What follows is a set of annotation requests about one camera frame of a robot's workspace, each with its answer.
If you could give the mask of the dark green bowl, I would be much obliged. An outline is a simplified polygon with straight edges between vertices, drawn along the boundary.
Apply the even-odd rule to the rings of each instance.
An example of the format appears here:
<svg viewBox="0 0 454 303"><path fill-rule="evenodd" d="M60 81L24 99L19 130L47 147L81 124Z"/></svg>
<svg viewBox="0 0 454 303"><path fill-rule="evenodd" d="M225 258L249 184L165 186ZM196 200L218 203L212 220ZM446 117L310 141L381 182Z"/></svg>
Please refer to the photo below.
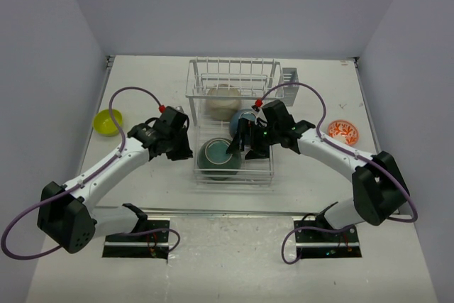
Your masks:
<svg viewBox="0 0 454 303"><path fill-rule="evenodd" d="M242 157L239 151L227 153L232 140L212 138L199 149L197 165L201 172L214 181L225 181L241 169Z"/></svg>

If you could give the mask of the blue bowl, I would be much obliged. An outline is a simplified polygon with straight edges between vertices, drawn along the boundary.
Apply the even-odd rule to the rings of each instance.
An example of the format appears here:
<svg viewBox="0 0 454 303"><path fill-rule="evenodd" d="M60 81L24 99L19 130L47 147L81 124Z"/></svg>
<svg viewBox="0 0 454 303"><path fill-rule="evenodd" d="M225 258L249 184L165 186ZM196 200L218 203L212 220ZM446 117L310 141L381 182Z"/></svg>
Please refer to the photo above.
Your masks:
<svg viewBox="0 0 454 303"><path fill-rule="evenodd" d="M234 113L229 123L229 134L233 138L238 129L238 122L240 119L247 119L249 121L255 121L256 114L252 109L241 109Z"/></svg>

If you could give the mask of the yellow bowl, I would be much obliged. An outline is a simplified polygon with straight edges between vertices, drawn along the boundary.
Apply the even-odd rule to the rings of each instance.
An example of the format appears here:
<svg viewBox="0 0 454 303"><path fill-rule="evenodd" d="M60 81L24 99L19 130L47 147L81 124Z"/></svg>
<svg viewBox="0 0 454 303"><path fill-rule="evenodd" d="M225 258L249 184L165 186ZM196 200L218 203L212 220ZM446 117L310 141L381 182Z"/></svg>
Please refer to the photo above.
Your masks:
<svg viewBox="0 0 454 303"><path fill-rule="evenodd" d="M100 111L94 117L92 127L100 136L112 137L120 133L117 126L113 123L108 109Z"/></svg>

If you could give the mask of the white orange patterned bowl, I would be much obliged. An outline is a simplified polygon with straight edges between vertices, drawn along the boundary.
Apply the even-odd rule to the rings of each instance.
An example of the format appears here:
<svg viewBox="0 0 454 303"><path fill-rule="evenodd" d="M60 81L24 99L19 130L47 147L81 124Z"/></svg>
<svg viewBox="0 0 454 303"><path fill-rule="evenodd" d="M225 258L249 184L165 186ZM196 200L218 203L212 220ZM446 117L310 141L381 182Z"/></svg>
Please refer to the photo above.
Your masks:
<svg viewBox="0 0 454 303"><path fill-rule="evenodd" d="M335 120L329 123L327 133L330 137L349 146L355 145L360 139L357 127L345 120Z"/></svg>

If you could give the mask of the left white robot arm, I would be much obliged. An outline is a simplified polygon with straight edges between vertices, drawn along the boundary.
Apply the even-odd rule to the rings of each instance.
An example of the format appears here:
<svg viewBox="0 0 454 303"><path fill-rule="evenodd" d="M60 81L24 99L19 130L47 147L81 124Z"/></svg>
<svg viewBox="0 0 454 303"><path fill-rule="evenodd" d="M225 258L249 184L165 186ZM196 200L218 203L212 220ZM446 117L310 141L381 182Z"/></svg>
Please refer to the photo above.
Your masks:
<svg viewBox="0 0 454 303"><path fill-rule="evenodd" d="M168 106L158 118L140 123L115 150L84 174L41 193L38 228L68 253L81 251L93 238L120 235L140 241L148 216L132 204L101 208L99 201L135 169L161 155L171 161L192 158L189 117Z"/></svg>

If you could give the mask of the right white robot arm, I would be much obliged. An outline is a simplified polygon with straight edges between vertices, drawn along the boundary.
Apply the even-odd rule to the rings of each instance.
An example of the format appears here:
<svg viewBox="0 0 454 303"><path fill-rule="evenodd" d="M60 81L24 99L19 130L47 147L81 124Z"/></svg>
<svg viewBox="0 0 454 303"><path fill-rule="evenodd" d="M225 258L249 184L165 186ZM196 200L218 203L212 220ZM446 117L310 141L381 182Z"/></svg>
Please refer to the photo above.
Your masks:
<svg viewBox="0 0 454 303"><path fill-rule="evenodd" d="M351 199L336 202L321 212L316 232L332 241L346 226L366 222L379 226L405 202L409 191L394 157L382 151L376 155L351 148L331 137L322 137L312 123L296 122L280 100L260 107L262 118L241 118L226 152L249 148L246 159L268 158L270 148L283 148L304 155L335 170L353 187Z"/></svg>

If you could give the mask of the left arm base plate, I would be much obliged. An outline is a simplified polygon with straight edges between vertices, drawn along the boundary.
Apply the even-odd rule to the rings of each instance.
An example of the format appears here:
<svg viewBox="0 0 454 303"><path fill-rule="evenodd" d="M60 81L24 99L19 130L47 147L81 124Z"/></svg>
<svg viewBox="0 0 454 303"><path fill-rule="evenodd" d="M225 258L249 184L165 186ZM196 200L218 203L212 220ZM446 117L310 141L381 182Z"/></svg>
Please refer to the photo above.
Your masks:
<svg viewBox="0 0 454 303"><path fill-rule="evenodd" d="M146 236L107 236L102 257L167 260L169 237L168 231L154 232Z"/></svg>

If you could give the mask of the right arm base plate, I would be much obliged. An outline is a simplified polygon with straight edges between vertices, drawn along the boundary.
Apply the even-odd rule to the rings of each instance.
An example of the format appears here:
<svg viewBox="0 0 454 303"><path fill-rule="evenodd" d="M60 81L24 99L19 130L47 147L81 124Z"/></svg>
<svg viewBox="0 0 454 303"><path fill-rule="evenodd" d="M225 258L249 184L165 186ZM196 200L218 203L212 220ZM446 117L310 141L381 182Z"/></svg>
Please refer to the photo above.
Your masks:
<svg viewBox="0 0 454 303"><path fill-rule="evenodd" d="M361 258L362 252L355 227L341 233L315 230L295 234L298 259Z"/></svg>

